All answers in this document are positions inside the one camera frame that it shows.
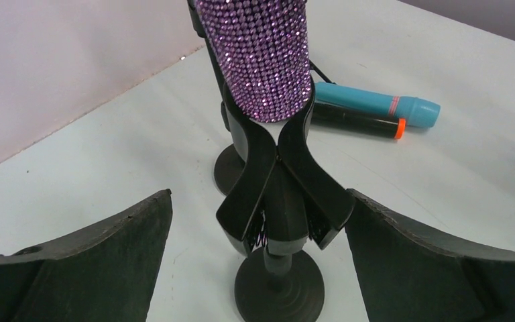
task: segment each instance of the purple sequined cylinder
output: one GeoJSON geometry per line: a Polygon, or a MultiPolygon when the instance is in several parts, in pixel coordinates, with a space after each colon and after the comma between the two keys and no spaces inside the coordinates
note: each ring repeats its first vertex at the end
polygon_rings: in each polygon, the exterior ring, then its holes
{"type": "Polygon", "coordinates": [[[300,111],[311,83],[306,0],[198,0],[196,8],[234,101],[277,122],[300,111]]]}

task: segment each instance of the gray floor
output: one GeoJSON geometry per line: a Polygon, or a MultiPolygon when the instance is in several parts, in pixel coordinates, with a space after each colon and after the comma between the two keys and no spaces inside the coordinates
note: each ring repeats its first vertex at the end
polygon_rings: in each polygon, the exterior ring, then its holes
{"type": "Polygon", "coordinates": [[[515,0],[399,0],[515,40],[515,0]]]}

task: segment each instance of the stand base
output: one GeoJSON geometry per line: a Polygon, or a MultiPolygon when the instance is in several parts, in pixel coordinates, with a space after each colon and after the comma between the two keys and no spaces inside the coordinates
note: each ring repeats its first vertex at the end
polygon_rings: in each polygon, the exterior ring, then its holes
{"type": "Polygon", "coordinates": [[[234,145],[231,144],[220,153],[214,165],[214,181],[218,190],[224,195],[228,195],[242,171],[243,160],[239,157],[234,145]]]}
{"type": "Polygon", "coordinates": [[[236,275],[236,305],[246,322],[315,322],[325,303],[323,275],[304,251],[293,255],[291,271],[273,287],[264,249],[246,258],[236,275]]]}

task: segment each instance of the microphone stand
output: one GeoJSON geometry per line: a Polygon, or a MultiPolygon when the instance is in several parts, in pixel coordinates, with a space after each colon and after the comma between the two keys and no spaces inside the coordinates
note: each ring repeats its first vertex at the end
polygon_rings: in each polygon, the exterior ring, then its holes
{"type": "Polygon", "coordinates": [[[319,267],[302,248],[312,239],[324,249],[355,204],[308,151],[314,83],[311,79],[309,100],[283,127],[276,145],[235,103],[194,0],[188,6],[194,30],[205,39],[223,98],[224,125],[233,139],[217,158],[214,176],[226,195],[218,222],[247,257],[235,279],[237,308],[247,322],[314,322],[323,309],[325,286],[319,267]]]}

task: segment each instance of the table surface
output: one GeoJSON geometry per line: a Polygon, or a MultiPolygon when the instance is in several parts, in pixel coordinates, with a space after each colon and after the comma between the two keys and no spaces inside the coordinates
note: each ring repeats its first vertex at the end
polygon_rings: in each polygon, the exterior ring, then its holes
{"type": "MultiPolygon", "coordinates": [[[[442,105],[434,128],[398,142],[313,126],[317,162],[404,215],[515,250],[515,42],[395,0],[307,10],[311,58],[335,82],[442,105]]],[[[219,101],[200,50],[0,164],[0,254],[169,188],[174,218],[148,321],[241,321],[232,290],[243,258],[215,220],[213,165],[231,143],[219,101]]],[[[319,321],[367,321],[344,232],[323,252],[305,248],[325,277],[319,321]]]]}

